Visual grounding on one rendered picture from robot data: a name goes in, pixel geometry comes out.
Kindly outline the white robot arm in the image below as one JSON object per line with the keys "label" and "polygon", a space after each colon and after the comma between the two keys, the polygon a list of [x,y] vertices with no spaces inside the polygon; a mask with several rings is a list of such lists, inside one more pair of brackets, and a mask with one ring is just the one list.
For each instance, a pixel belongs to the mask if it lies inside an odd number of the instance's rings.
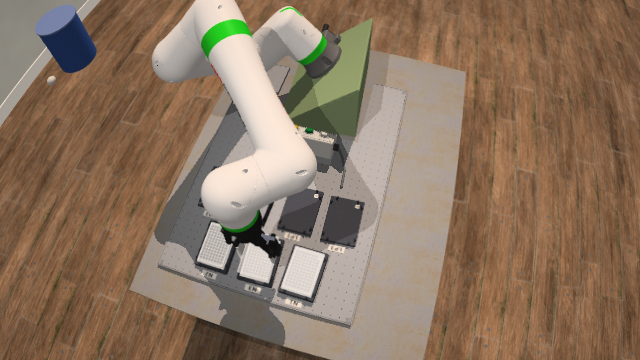
{"label": "white robot arm", "polygon": [[316,157],[267,72],[290,56],[311,78],[324,76],[341,56],[341,37],[328,29],[318,31],[287,6],[251,35],[234,0],[195,0],[153,52],[153,69],[166,82],[217,75],[250,137],[254,155],[213,170],[201,189],[204,208],[233,242],[257,235],[259,209],[305,190],[316,176]]}

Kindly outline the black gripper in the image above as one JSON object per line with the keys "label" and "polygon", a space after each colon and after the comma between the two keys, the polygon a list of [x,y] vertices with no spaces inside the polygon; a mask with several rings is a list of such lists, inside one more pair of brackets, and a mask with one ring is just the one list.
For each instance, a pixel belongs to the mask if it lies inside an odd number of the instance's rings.
{"label": "black gripper", "polygon": [[262,229],[260,229],[260,231],[257,233],[257,235],[254,236],[253,238],[251,238],[248,241],[236,241],[235,240],[233,242],[232,239],[226,235],[226,233],[224,232],[224,230],[222,228],[221,228],[220,232],[224,235],[226,243],[228,245],[233,244],[233,246],[236,247],[237,251],[239,252],[239,254],[241,256],[243,255],[243,252],[244,252],[244,249],[245,249],[245,245],[244,244],[251,243],[251,242],[254,243],[253,245],[255,245],[257,247],[260,247],[267,254],[269,254],[268,258],[270,258],[270,260],[271,260],[271,262],[273,264],[275,264],[276,257],[280,256],[282,247],[279,244],[279,242],[277,241],[277,239],[275,238],[276,235],[273,234],[273,233],[271,235],[270,234],[269,235],[265,235],[265,233],[262,231]]}

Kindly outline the white button panel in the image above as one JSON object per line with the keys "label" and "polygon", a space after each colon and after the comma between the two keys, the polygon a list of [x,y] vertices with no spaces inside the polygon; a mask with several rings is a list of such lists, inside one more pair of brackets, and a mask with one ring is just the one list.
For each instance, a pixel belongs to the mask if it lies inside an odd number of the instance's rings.
{"label": "white button panel", "polygon": [[[345,163],[339,144],[336,143],[337,135],[328,132],[322,132],[311,128],[305,128],[295,125],[301,136],[304,138],[308,146],[313,151],[318,163],[330,165],[334,151],[339,151],[343,166],[343,175],[341,180],[341,188],[343,188],[345,177]],[[335,144],[336,143],[336,144]]]}

